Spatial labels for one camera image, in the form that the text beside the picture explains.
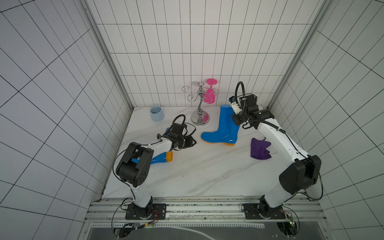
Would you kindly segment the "blue rubber boot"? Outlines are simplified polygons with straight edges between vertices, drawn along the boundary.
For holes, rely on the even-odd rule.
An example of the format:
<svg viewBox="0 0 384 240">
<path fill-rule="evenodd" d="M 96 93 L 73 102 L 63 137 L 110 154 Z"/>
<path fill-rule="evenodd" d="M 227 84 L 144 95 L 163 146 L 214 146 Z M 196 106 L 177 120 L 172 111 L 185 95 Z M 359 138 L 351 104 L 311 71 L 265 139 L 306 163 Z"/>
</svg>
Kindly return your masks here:
<svg viewBox="0 0 384 240">
<path fill-rule="evenodd" d="M 133 152 L 130 154 L 132 161 L 136 164 L 171 162 L 173 160 L 172 141 L 168 139 L 168 129 L 162 135 L 157 134 L 157 139 L 150 143 L 131 143 L 130 146 L 133 147 Z"/>
<path fill-rule="evenodd" d="M 234 146 L 238 140 L 239 126 L 237 126 L 232 115 L 235 113 L 230 105 L 223 105 L 220 109 L 218 130 L 215 132 L 203 132 L 201 139 L 210 144 L 222 143 Z"/>
</svg>

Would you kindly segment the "purple cloth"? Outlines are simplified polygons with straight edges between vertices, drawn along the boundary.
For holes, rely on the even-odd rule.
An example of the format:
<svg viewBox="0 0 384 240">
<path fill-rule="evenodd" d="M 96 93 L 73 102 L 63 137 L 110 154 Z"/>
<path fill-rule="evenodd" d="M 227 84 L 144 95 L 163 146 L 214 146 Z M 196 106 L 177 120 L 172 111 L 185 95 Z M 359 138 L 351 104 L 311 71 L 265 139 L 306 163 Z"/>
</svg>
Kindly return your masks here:
<svg viewBox="0 0 384 240">
<path fill-rule="evenodd" d="M 272 156 L 270 154 L 270 151 L 268 150 L 268 147 L 270 147 L 272 144 L 266 139 L 263 140 L 257 140 L 256 138 L 252 138 L 251 141 L 251 158 L 254 158 L 256 160 L 268 160 Z"/>
</svg>

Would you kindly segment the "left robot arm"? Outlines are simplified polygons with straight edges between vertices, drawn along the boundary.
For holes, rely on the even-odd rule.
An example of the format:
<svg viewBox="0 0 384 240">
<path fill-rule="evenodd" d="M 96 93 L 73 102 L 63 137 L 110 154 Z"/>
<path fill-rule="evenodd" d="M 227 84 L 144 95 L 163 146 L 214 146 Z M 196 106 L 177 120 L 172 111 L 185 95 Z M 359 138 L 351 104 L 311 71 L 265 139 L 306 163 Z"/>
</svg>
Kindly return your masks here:
<svg viewBox="0 0 384 240">
<path fill-rule="evenodd" d="M 129 144 L 115 169 L 115 175 L 130 187 L 136 207 L 143 211 L 152 208 L 153 198 L 146 189 L 145 180 L 153 158 L 193 147 L 197 143 L 193 138 L 195 131 L 196 127 L 189 123 L 173 123 L 164 134 L 157 134 L 157 139 L 152 143 Z"/>
</svg>

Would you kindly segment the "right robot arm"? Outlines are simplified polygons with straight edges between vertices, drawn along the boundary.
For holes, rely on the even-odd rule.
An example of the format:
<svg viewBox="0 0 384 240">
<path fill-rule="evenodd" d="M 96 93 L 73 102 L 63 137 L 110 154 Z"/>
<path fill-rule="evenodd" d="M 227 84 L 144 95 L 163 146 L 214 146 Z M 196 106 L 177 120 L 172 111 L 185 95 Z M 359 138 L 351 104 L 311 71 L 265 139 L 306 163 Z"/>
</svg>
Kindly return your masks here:
<svg viewBox="0 0 384 240">
<path fill-rule="evenodd" d="M 235 112 L 232 115 L 234 123 L 237 126 L 243 124 L 243 129 L 248 129 L 247 125 L 250 125 L 259 130 L 276 148 L 287 166 L 279 175 L 279 183 L 260 198 L 258 211 L 268 218 L 270 213 L 278 210 L 299 191 L 317 184 L 322 161 L 297 145 L 268 109 L 260 110 L 255 96 L 232 96 L 229 102 Z"/>
</svg>

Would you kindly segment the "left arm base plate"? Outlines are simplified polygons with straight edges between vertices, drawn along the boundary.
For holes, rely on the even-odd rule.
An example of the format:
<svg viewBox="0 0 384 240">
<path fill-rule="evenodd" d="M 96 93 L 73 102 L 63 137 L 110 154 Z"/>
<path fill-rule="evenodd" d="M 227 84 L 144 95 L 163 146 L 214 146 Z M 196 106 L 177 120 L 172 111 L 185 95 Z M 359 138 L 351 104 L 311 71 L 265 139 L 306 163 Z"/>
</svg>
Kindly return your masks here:
<svg viewBox="0 0 384 240">
<path fill-rule="evenodd" d="M 140 208 L 135 204 L 129 204 L 126 210 L 126 220 L 164 220 L 166 218 L 166 204 L 149 204 L 146 208 Z"/>
</svg>

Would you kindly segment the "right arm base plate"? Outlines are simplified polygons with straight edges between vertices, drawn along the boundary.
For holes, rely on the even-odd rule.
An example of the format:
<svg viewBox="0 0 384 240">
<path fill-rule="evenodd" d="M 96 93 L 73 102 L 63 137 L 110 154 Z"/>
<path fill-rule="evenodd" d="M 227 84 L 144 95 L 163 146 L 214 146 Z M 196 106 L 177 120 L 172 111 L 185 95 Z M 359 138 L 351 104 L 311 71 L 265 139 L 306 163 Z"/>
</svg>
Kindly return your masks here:
<svg viewBox="0 0 384 240">
<path fill-rule="evenodd" d="M 282 207 L 270 208 L 268 204 L 242 204 L 242 211 L 247 220 L 284 220 L 286 215 Z"/>
</svg>

